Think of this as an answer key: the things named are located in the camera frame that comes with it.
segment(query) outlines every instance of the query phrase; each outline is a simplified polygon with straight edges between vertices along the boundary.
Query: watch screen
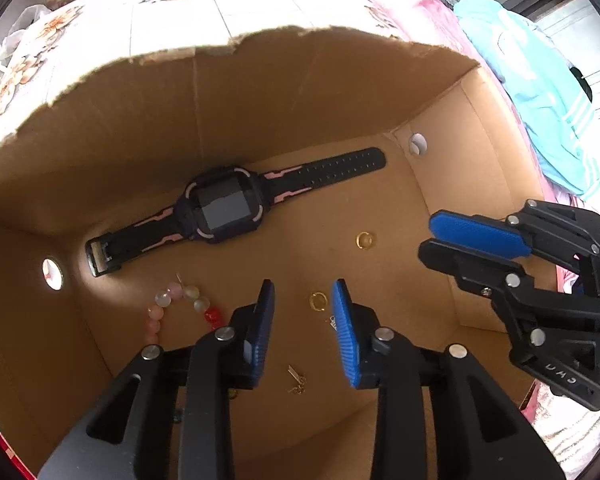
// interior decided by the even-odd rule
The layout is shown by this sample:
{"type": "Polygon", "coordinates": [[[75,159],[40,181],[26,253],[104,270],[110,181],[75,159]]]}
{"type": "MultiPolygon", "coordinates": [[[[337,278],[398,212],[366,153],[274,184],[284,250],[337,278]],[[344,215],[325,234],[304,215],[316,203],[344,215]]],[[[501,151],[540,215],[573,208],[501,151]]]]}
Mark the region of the watch screen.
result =
{"type": "Polygon", "coordinates": [[[251,217],[249,204],[235,177],[198,190],[198,200],[211,231],[235,220],[251,217]]]}

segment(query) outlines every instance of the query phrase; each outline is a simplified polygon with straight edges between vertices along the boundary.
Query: watch strap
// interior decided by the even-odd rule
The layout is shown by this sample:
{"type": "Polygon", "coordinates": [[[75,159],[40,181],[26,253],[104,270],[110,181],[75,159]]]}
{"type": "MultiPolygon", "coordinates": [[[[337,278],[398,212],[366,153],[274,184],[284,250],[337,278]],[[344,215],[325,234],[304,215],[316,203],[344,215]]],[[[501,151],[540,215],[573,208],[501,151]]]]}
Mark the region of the watch strap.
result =
{"type": "Polygon", "coordinates": [[[118,270],[124,262],[164,245],[184,240],[174,206],[133,225],[92,238],[85,245],[94,276],[118,270]]]}
{"type": "Polygon", "coordinates": [[[344,180],[381,170],[386,158],[380,148],[365,148],[299,164],[286,170],[267,171],[261,175],[269,205],[344,180]]]}

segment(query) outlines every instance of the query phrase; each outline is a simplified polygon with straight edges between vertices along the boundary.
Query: blue object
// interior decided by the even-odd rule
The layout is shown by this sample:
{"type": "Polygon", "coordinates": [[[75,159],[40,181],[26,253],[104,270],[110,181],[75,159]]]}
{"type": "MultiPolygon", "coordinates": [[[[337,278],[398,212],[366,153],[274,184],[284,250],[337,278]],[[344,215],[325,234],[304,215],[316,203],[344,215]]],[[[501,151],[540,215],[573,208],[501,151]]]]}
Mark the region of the blue object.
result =
{"type": "Polygon", "coordinates": [[[469,247],[508,260],[529,256],[531,248],[519,233],[483,224],[471,217],[441,211],[429,220],[429,229],[443,242],[469,247]]]}
{"type": "Polygon", "coordinates": [[[544,175],[590,198],[600,188],[600,164],[584,149],[594,109],[568,61],[535,23],[494,0],[460,0],[454,13],[516,105],[544,175]]]}
{"type": "Polygon", "coordinates": [[[262,285],[258,302],[254,307],[254,316],[260,317],[256,327],[255,338],[253,339],[253,343],[247,340],[244,341],[244,359],[251,364],[254,387],[258,385],[264,373],[264,362],[267,356],[267,349],[269,348],[269,335],[271,333],[275,304],[275,288],[273,283],[266,280],[262,285]]]}
{"type": "Polygon", "coordinates": [[[342,368],[351,386],[357,388],[360,384],[360,345],[353,332],[353,324],[349,313],[349,295],[340,282],[335,282],[332,296],[333,317],[336,320],[342,368]]]}

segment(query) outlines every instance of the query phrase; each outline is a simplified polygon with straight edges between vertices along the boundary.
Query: black watch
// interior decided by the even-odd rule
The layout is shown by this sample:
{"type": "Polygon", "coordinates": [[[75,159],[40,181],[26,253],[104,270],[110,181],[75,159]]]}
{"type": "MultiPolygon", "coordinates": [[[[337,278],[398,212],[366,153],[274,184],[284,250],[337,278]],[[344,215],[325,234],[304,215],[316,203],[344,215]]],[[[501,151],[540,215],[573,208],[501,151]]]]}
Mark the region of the black watch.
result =
{"type": "Polygon", "coordinates": [[[367,148],[263,174],[238,166],[207,171],[187,185],[175,204],[87,241],[91,273],[95,277],[109,274],[124,262],[181,240],[217,244],[255,231],[273,205],[380,170],[385,164],[379,148],[367,148]]]}

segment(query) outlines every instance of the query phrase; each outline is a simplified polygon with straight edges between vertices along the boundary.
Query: round hole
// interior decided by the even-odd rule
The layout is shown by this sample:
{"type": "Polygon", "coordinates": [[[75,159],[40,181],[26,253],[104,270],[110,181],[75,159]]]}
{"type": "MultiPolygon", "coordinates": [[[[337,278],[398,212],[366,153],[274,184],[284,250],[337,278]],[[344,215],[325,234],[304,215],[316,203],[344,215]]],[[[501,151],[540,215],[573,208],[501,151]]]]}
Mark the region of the round hole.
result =
{"type": "Polygon", "coordinates": [[[413,134],[409,141],[409,150],[413,155],[424,155],[427,153],[427,139],[422,134],[413,134]]]}
{"type": "Polygon", "coordinates": [[[53,290],[62,288],[62,270],[55,261],[47,258],[42,262],[42,275],[45,277],[46,284],[53,290]]]}

